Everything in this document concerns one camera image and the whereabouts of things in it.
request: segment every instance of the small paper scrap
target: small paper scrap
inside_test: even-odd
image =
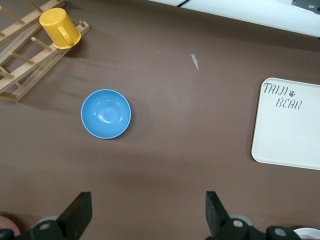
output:
[[[198,72],[199,72],[198,60],[197,60],[196,56],[194,54],[191,54],[191,57],[192,57],[192,60],[196,66],[196,69],[198,69]]]

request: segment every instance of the wooden peg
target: wooden peg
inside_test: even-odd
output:
[[[1,66],[0,65],[0,72],[3,72],[3,73],[6,73],[6,74],[10,74],[3,66]],[[16,82],[15,83],[15,85],[17,85],[18,87],[20,87],[21,86],[21,83],[20,82]]]
[[[27,0],[35,9],[38,10],[39,13],[42,13],[42,9],[37,5],[35,4],[35,2],[33,0]]]
[[[36,39],[34,36],[31,38],[31,40],[33,42],[35,42],[36,44],[40,45],[41,47],[47,49],[48,51],[52,51],[52,48],[49,47],[48,45],[44,44],[42,41],[40,41],[39,39]]]
[[[0,10],[2,12],[4,12],[5,14],[7,14],[8,16],[10,16],[10,17],[14,18],[15,20],[17,20],[19,23],[25,24],[25,22],[22,21],[18,16],[16,16],[15,14],[13,14],[11,11],[9,11],[6,8],[4,8],[3,6],[0,6]]]
[[[84,24],[84,22],[83,22],[83,21],[79,21],[79,23],[80,23],[80,25],[81,25],[83,28],[85,28],[85,27],[86,27],[86,25]]]
[[[13,79],[15,77],[15,75],[12,75],[10,73],[3,72],[3,71],[0,71],[0,76],[11,78],[11,79]]]
[[[28,59],[28,58],[26,58],[26,57],[24,57],[24,56],[21,56],[21,55],[19,55],[19,54],[16,54],[16,53],[14,53],[14,52],[12,52],[12,51],[9,52],[9,55],[12,56],[12,57],[14,57],[14,58],[16,58],[16,59],[20,59],[20,60],[22,60],[22,61],[25,61],[25,62],[27,62],[27,63],[29,63],[29,64],[34,64],[34,63],[35,63],[34,61],[31,61],[30,59]]]

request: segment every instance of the cup handle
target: cup handle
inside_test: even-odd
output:
[[[73,46],[74,45],[74,41],[72,41],[71,37],[69,36],[69,34],[65,30],[65,28],[63,26],[58,26],[58,30],[61,33],[61,35],[63,36],[63,38],[66,41],[66,43],[69,44],[70,46]]]

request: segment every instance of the blue bowl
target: blue bowl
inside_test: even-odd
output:
[[[113,139],[129,126],[131,109],[119,92],[101,89],[91,93],[83,102],[81,120],[85,129],[100,139]]]

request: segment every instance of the pink object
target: pink object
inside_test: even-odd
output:
[[[8,219],[4,216],[0,216],[0,229],[13,230],[15,237],[20,235],[20,230],[17,227],[17,225],[15,225],[15,223],[13,221],[11,221],[10,219]]]

